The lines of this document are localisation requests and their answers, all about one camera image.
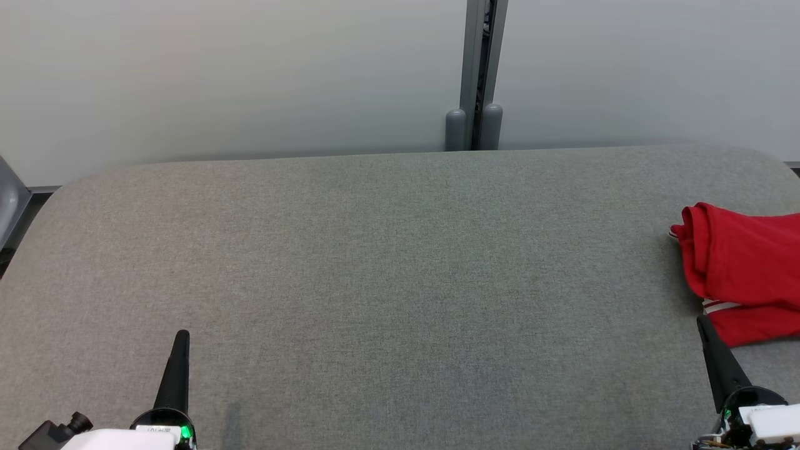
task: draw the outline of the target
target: white robot part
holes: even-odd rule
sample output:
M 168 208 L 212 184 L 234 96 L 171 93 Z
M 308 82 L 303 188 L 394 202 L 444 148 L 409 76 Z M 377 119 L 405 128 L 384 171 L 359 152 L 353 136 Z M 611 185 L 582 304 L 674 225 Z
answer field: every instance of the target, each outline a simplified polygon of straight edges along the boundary
M 177 437 L 169 430 L 93 430 L 75 435 L 62 450 L 174 450 L 180 439 L 180 427 L 177 428 Z
M 773 406 L 756 409 L 748 418 L 753 429 L 750 442 L 763 440 L 765 444 L 777 444 L 787 437 L 800 441 L 800 404 Z

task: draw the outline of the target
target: gray table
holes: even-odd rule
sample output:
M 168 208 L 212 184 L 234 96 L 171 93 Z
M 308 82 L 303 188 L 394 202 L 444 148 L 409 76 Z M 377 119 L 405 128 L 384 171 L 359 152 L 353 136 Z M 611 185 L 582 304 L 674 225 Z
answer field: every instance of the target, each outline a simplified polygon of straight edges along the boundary
M 800 211 L 717 147 L 170 163 L 70 184 L 0 281 L 0 441 L 126 427 L 192 332 L 201 448 L 684 448 L 714 420 L 666 231 Z M 739 348 L 800 401 L 800 342 Z

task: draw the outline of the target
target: metal frame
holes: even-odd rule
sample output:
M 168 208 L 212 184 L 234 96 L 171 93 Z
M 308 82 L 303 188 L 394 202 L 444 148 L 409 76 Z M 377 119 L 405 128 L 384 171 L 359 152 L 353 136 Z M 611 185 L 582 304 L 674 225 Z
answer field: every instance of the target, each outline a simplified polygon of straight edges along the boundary
M 472 126 L 475 121 L 475 99 L 478 97 L 478 75 L 481 65 L 481 41 L 486 2 L 488 0 L 467 0 L 466 2 L 464 59 L 461 67 L 461 99 L 459 102 L 461 110 L 466 114 L 465 143 L 472 140 Z
M 17 178 L 8 163 L 0 158 L 0 247 L 6 245 L 28 201 L 30 191 Z
M 452 110 L 445 115 L 445 151 L 467 150 L 465 127 L 464 110 Z
M 500 147 L 502 106 L 489 103 L 481 109 L 481 134 L 478 150 L 497 150 Z
M 55 191 L 57 191 L 59 188 L 61 188 L 61 187 L 60 186 L 33 186 L 33 187 L 28 186 L 28 191 L 30 191 L 31 194 L 52 194 Z
M 494 0 L 494 14 L 489 36 L 489 61 L 486 64 L 486 85 L 483 88 L 483 104 L 494 102 L 494 85 L 498 79 L 502 32 L 506 28 L 508 0 Z

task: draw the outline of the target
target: white wall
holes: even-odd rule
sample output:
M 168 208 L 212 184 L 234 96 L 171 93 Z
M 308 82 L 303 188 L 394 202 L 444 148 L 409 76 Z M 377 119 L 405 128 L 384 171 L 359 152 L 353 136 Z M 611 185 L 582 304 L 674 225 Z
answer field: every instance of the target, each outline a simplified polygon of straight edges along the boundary
M 509 0 L 500 148 L 708 142 L 800 161 L 800 2 Z
M 0 155 L 27 186 L 182 159 L 439 151 L 466 0 L 5 0 Z

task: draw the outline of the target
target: red cloth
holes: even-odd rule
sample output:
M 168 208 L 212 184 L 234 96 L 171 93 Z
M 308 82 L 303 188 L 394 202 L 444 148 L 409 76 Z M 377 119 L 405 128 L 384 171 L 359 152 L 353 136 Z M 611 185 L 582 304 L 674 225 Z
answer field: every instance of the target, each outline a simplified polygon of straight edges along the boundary
M 755 217 L 698 203 L 678 237 L 692 291 L 731 347 L 800 335 L 800 214 Z

